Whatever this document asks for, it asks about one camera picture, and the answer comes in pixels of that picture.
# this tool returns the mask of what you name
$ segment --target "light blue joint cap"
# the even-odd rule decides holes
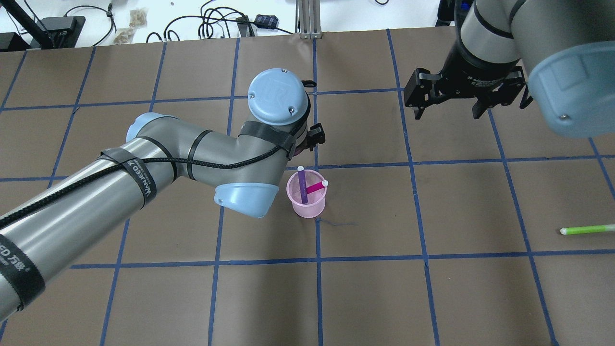
[[[308,96],[296,74],[271,68],[254,77],[248,88],[248,107],[265,124],[292,124],[305,114]]]
[[[163,115],[154,112],[143,113],[135,119],[135,122],[130,125],[128,132],[126,133],[126,142],[129,142],[137,137],[139,131],[144,128],[150,121],[158,118],[175,118],[172,115]]]
[[[267,214],[279,187],[265,183],[229,183],[216,187],[217,204],[260,219]]]
[[[615,132],[615,41],[553,54],[534,68],[528,84],[557,134],[593,137]]]

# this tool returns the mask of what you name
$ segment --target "black cable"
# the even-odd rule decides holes
[[[85,9],[96,9],[96,10],[101,10],[103,11],[107,17],[111,20],[111,26],[109,27],[109,31],[107,31],[107,33],[103,36],[103,38],[101,38],[100,40],[98,40],[98,42],[96,42],[95,44],[92,44],[92,47],[95,47],[97,45],[99,45],[101,42],[103,42],[104,40],[106,40],[107,37],[109,37],[109,35],[111,34],[111,32],[113,31],[113,29],[115,29],[117,31],[117,26],[115,24],[115,19],[113,19],[113,13],[112,13],[112,9],[113,9],[113,3],[109,3],[109,6],[107,7],[107,9],[105,10],[102,7],[98,7],[98,6],[91,6],[91,5],[79,5],[79,6],[75,6],[72,9],[66,11],[66,13],[64,13],[64,17],[68,16],[68,13],[71,12],[72,10],[76,10],[76,9],[80,9],[80,8],[85,8]]]
[[[15,33],[17,33],[21,37],[22,33],[19,32],[19,28],[17,27],[17,23],[15,23],[15,20],[13,20],[13,17],[10,15],[8,10],[6,10],[6,15],[9,16],[10,21],[13,22],[13,25],[15,25]]]
[[[70,10],[66,11],[66,13],[64,14],[64,17],[66,17],[66,16],[68,15],[68,12],[71,12],[72,10],[74,10],[74,9],[78,9],[78,8],[81,8],[81,7],[86,7],[86,8],[89,8],[89,9],[98,9],[98,10],[101,10],[101,11],[103,11],[103,12],[107,12],[107,11],[106,11],[104,8],[102,8],[102,7],[98,7],[98,6],[91,6],[91,5],[79,5],[79,6],[75,6],[75,7],[73,7],[72,9],[70,9]]]
[[[299,132],[299,130],[305,125],[306,121],[308,120],[310,108],[311,108],[311,105],[308,99],[307,110],[305,114],[301,117],[301,119],[299,119],[297,123],[295,124],[295,126],[290,130],[289,132],[290,135],[295,136],[297,132]],[[251,159],[239,161],[237,163],[232,163],[232,164],[211,163],[211,162],[206,162],[206,161],[200,161],[200,160],[194,160],[194,159],[184,159],[184,158],[145,158],[143,159],[143,162],[144,163],[185,163],[185,164],[192,164],[195,166],[205,166],[205,167],[211,167],[211,168],[217,168],[217,169],[235,169],[235,168],[247,166],[249,164],[257,163],[258,161],[262,161],[272,156],[273,154],[277,153],[280,149],[282,149],[282,147],[280,147],[279,145],[276,145],[273,148],[271,148],[269,151],[263,153],[262,155],[256,156]],[[114,166],[102,169],[96,173],[88,175],[87,177],[77,180],[76,182],[52,193],[49,196],[46,196],[45,198],[41,198],[40,200],[30,205],[25,206],[10,215],[7,215],[1,218],[0,219],[0,230],[12,224],[13,222],[17,220],[20,220],[34,212],[37,212],[38,210],[41,210],[46,205],[60,199],[62,196],[65,196],[71,191],[81,188],[84,185],[90,182],[93,182],[96,179],[100,179],[110,173],[119,171],[122,168],[124,168],[124,165],[116,164]]]
[[[156,35],[156,36],[158,36],[158,40],[162,41],[162,37],[160,36],[160,34],[159,34],[159,33],[152,32],[152,33],[149,33],[148,38],[146,38],[146,39],[145,39],[145,43],[148,43],[148,42],[149,42],[149,38],[150,38],[152,35]]]
[[[32,9],[32,7],[30,7],[30,5],[28,4],[28,1],[27,0],[23,0],[23,2],[26,4],[26,6],[28,6],[28,9],[30,10],[30,12],[32,12],[32,15],[34,15],[34,19],[39,21],[39,23],[41,24],[42,28],[45,30],[45,33],[47,34],[47,37],[49,37],[49,39],[51,40],[53,48],[55,48],[54,39],[51,37],[51,34],[49,33],[49,30],[47,30],[47,27],[45,26],[45,24],[43,24],[42,20],[34,13],[34,10]]]
[[[178,35],[175,31],[173,30],[169,30],[169,41],[171,41],[171,33],[175,34],[175,37],[177,37],[177,41],[181,41],[180,40],[180,35]]]

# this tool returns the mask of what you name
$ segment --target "pink marker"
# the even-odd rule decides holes
[[[306,191],[307,191],[307,193],[316,192],[318,190],[321,190],[321,189],[327,187],[328,185],[329,185],[329,182],[326,181],[326,180],[323,180],[323,181],[321,181],[319,183],[315,183],[312,186],[308,187],[306,189]]]

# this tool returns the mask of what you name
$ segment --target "robotic arm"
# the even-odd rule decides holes
[[[478,99],[474,118],[529,88],[549,126],[588,137],[615,132],[615,1],[476,0],[442,71],[418,68],[404,90],[419,119],[432,104]],[[259,74],[239,138],[146,113],[127,143],[0,219],[0,321],[32,302],[75,258],[179,176],[216,187],[215,202],[267,213],[287,161],[324,143],[307,129],[309,99],[287,70]]]
[[[260,73],[248,89],[252,115],[239,138],[145,113],[119,148],[0,219],[0,321],[32,302],[74,260],[179,176],[216,187],[221,206],[263,217],[287,162],[324,143],[308,130],[310,102],[283,69]]]
[[[442,70],[412,74],[405,105],[420,119],[430,105],[475,97],[478,119],[498,104],[510,105],[523,89],[523,70],[516,66],[522,58],[529,90],[554,132],[615,132],[613,23],[612,0],[476,0],[462,25],[457,20],[458,38]]]

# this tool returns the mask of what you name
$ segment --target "green straw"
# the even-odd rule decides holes
[[[615,231],[615,225],[600,225],[586,227],[568,227],[562,228],[560,233],[563,235],[581,235],[586,233],[600,233]]]

